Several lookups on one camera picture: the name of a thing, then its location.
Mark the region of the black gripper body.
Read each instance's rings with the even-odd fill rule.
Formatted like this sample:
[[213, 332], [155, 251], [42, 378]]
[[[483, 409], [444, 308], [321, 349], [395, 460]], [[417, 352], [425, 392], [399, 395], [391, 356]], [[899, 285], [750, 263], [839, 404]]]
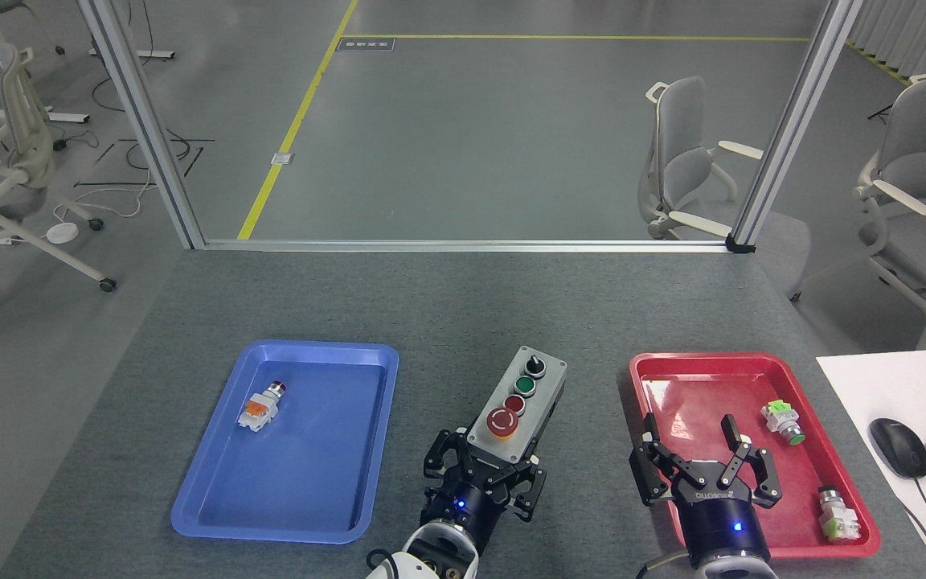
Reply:
[[494, 528], [505, 510], [505, 487], [491, 491], [481, 485], [485, 478], [467, 480], [458, 473], [445, 473], [440, 487], [428, 487], [421, 523], [433, 521], [456, 524], [463, 528], [477, 549], [485, 549]]
[[674, 483], [674, 503], [692, 568], [705, 569], [731, 558], [741, 568], [769, 562], [750, 488], [740, 478], [728, 480], [725, 488], [718, 476], [706, 478], [702, 488], [683, 478]]

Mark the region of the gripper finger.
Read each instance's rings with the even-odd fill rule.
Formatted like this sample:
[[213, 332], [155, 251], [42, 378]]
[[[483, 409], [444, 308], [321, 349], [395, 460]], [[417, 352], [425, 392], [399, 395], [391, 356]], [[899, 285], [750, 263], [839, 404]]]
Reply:
[[478, 503], [478, 462], [468, 443], [467, 428], [442, 429], [424, 458], [424, 476], [441, 480], [426, 487], [426, 503]]
[[529, 457], [514, 465], [505, 466], [495, 472], [495, 505], [500, 510], [507, 508], [517, 517], [529, 523], [534, 516], [538, 499], [543, 492], [547, 473], [539, 464], [539, 458]]
[[654, 412], [646, 412], [643, 424], [645, 432], [633, 445], [629, 465], [643, 505], [651, 507], [658, 501], [672, 499], [670, 484], [664, 479], [673, 482], [674, 477], [687, 478], [690, 467], [659, 440]]
[[725, 491], [732, 487], [742, 466], [748, 464], [756, 478], [756, 487], [751, 491], [750, 502], [771, 509], [783, 497], [772, 452], [753, 446], [750, 437], [742, 435], [738, 430], [734, 415], [725, 414], [720, 425], [732, 456], [718, 478], [718, 487]]

